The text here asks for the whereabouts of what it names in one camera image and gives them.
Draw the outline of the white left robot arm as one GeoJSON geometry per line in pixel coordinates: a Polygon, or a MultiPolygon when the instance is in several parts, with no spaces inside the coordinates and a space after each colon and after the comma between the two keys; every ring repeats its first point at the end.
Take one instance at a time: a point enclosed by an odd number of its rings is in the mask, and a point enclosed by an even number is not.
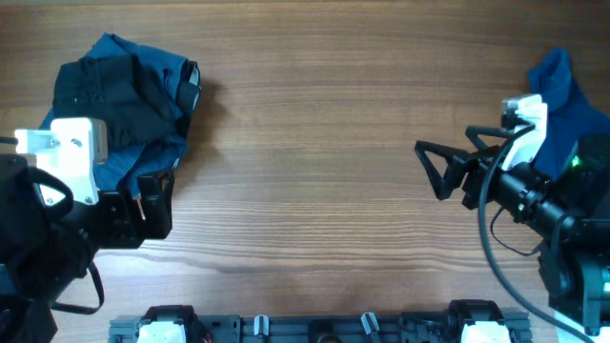
{"type": "Polygon", "coordinates": [[[93,259],[101,249],[137,249],[172,229],[174,177],[170,170],[137,179],[140,200],[128,191],[101,192],[93,205],[76,201],[57,177],[16,154],[1,157],[1,339],[50,342],[53,312],[94,314],[95,307],[59,302],[76,278],[104,288],[93,259]]]}

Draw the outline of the black t-shirt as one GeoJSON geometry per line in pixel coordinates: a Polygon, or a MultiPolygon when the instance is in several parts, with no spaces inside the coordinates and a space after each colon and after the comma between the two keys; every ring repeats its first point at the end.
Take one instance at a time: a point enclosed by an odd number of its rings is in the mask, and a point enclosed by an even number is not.
{"type": "Polygon", "coordinates": [[[116,150],[181,135],[186,123],[153,72],[133,54],[82,57],[62,65],[52,111],[56,118],[104,121],[109,146],[116,150]]]}

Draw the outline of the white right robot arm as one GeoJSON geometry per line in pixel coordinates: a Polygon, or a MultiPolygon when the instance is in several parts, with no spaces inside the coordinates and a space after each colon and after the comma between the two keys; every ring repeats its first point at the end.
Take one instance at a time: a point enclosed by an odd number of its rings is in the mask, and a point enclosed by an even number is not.
{"type": "Polygon", "coordinates": [[[439,200],[462,189],[464,207],[478,213],[487,262],[502,287],[523,308],[583,342],[609,339],[609,138],[579,140],[556,181],[515,162],[534,125],[512,130],[470,127],[476,151],[417,141],[415,152],[439,200]],[[534,231],[539,275],[555,318],[520,294],[501,271],[490,244],[487,205],[496,202],[534,231]]]}

